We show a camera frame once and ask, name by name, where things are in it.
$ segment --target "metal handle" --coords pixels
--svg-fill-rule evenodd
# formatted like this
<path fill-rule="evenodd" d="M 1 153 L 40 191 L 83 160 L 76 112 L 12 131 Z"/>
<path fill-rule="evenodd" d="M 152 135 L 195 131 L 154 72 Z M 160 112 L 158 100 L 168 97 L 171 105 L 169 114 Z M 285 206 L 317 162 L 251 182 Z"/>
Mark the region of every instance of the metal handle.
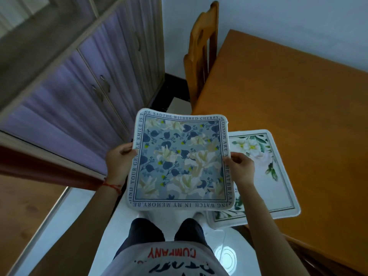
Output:
<path fill-rule="evenodd" d="M 99 91 L 97 91 L 96 87 L 94 85 L 92 85 L 92 90 L 96 93 L 97 97 L 100 99 L 101 102 L 103 102 L 104 100 L 104 95 L 102 93 L 100 93 Z"/>
<path fill-rule="evenodd" d="M 100 75 L 100 79 L 105 83 L 108 93 L 110 93 L 110 84 L 106 81 L 103 75 Z"/>
<path fill-rule="evenodd" d="M 137 42 L 138 42 L 138 51 L 140 51 L 140 46 L 141 46 L 141 44 L 140 44 L 140 38 L 139 38 L 139 36 L 138 36 L 138 33 L 136 32 L 136 38 L 137 38 Z"/>

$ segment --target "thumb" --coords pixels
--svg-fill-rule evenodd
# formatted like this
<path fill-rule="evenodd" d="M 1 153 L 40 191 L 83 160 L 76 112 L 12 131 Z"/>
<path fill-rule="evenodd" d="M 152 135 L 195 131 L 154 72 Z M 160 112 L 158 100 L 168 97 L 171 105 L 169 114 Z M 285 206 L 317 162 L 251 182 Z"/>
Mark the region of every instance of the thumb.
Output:
<path fill-rule="evenodd" d="M 223 161 L 226 165 L 232 168 L 235 165 L 235 162 L 228 156 L 223 157 Z"/>
<path fill-rule="evenodd" d="M 137 149 L 132 149 L 126 156 L 129 158 L 130 161 L 138 154 Z"/>

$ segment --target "leg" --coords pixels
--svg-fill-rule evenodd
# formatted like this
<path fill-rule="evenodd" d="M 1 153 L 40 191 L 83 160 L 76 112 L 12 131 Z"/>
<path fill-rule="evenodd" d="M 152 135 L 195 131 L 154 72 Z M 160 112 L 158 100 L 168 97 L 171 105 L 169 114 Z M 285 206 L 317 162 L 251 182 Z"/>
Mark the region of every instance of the leg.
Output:
<path fill-rule="evenodd" d="M 208 246 L 205 235 L 203 233 L 203 229 L 198 224 L 198 222 L 192 218 L 187 218 L 182 225 L 180 226 L 179 230 L 175 234 L 174 237 L 175 241 L 193 241 L 198 242 L 209 248 L 209 250 L 212 251 L 212 249 Z"/>
<path fill-rule="evenodd" d="M 145 218 L 136 218 L 130 226 L 128 237 L 125 239 L 119 250 L 117 250 L 114 258 L 116 258 L 122 250 L 130 246 L 163 241 L 165 241 L 165 237 L 163 236 L 162 231 L 156 227 L 154 223 Z"/>

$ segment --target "white t-shirt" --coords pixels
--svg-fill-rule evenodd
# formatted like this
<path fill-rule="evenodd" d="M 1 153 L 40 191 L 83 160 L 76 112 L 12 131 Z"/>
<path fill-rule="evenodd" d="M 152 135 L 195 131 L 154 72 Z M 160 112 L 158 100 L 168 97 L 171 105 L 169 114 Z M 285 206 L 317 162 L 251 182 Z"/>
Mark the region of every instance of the white t-shirt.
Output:
<path fill-rule="evenodd" d="M 131 246 L 123 250 L 102 276 L 228 276 L 214 254 L 196 242 L 168 241 Z"/>

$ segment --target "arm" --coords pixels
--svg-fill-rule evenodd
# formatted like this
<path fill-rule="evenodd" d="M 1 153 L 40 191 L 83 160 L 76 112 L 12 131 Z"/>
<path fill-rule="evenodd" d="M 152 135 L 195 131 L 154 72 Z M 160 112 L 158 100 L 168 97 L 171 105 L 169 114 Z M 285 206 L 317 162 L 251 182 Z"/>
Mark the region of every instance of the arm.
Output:
<path fill-rule="evenodd" d="M 244 204 L 261 274 L 308 276 L 254 186 L 254 162 L 242 153 L 232 152 L 231 156 L 224 158 L 224 162 L 230 167 Z"/>
<path fill-rule="evenodd" d="M 121 189 L 135 156 L 132 143 L 122 144 L 109 151 L 106 155 L 106 183 L 119 185 Z M 117 197 L 117 190 L 101 186 L 30 275 L 88 275 Z"/>

